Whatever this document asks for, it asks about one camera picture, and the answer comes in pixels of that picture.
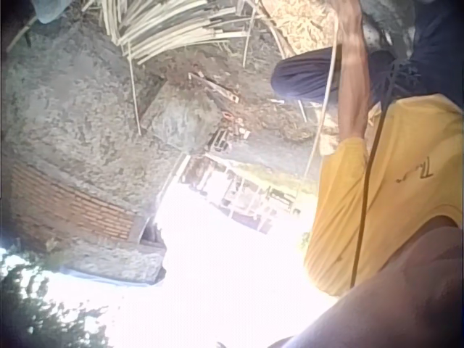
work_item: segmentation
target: sunlight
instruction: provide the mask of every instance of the sunlight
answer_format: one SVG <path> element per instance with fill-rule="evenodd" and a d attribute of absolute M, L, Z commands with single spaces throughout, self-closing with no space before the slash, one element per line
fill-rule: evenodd
<path fill-rule="evenodd" d="M 267 347 L 297 334 L 334 299 L 306 279 L 299 258 L 219 212 L 187 187 L 168 189 L 158 221 L 167 244 L 162 286 L 114 286 L 45 272 L 47 299 L 108 306 L 114 348 Z M 8 267 L 24 262 L 10 257 Z M 86 326 L 94 330 L 97 322 Z"/>

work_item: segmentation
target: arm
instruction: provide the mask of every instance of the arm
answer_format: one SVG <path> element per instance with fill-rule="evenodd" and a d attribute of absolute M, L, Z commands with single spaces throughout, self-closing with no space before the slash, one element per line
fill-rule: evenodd
<path fill-rule="evenodd" d="M 362 12 L 358 0 L 338 0 L 342 31 L 341 77 L 339 86 L 340 141 L 364 138 L 368 125 L 370 78 L 365 49 Z"/>

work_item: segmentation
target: tree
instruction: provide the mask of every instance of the tree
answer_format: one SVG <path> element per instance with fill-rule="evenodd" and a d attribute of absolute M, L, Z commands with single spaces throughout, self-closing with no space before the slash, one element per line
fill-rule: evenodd
<path fill-rule="evenodd" d="M 14 254 L 1 259 L 1 269 Z M 109 348 L 106 327 L 85 330 L 87 317 L 98 318 L 104 309 L 89 310 L 80 305 L 45 300 L 49 279 L 44 275 L 46 260 L 36 254 L 21 254 L 25 264 L 8 270 L 0 280 L 1 343 L 5 348 Z M 32 273 L 24 286 L 25 271 Z"/>

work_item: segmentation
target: black cord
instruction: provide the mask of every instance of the black cord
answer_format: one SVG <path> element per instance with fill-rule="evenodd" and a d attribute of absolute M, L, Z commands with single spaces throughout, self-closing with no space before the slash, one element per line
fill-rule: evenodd
<path fill-rule="evenodd" d="M 362 205 L 361 205 L 360 231 L 359 231 L 359 233 L 357 235 L 355 261 L 353 262 L 353 270 L 352 270 L 352 274 L 351 274 L 351 283 L 350 283 L 350 286 L 349 286 L 351 289 L 356 285 L 357 268 L 358 268 L 359 263 L 360 263 L 361 246 L 363 245 L 365 218 L 366 218 L 366 214 L 367 214 L 367 211 L 368 211 L 368 195 L 369 195 L 370 172 L 372 171 L 372 166 L 373 166 L 373 163 L 374 163 L 374 158 L 376 156 L 378 143 L 380 141 L 382 129 L 384 128 L 386 111 L 388 109 L 388 106 L 391 103 L 394 82 L 395 82 L 396 77 L 397 77 L 398 69 L 399 69 L 399 63 L 394 62 L 392 72 L 389 74 L 388 78 L 386 79 L 386 82 L 389 82 L 388 91 L 384 94 L 384 100 L 381 101 L 382 112 L 381 112 L 380 120 L 378 121 L 376 137 L 374 138 L 374 142 L 373 142 L 373 145 L 372 145 L 372 150 L 370 151 L 368 165 L 367 165 L 366 170 L 365 170 L 364 189 L 363 189 L 363 193 L 362 193 Z"/>

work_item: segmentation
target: yellow t-shirt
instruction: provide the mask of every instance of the yellow t-shirt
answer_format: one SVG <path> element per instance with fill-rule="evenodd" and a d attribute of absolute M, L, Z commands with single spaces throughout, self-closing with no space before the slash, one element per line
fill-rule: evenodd
<path fill-rule="evenodd" d="M 358 284 L 431 218 L 444 215 L 462 225 L 462 113 L 441 95 L 390 105 L 370 174 Z M 304 265 L 312 282 L 333 296 L 349 290 L 367 161 L 361 138 L 342 141 L 323 160 Z"/>

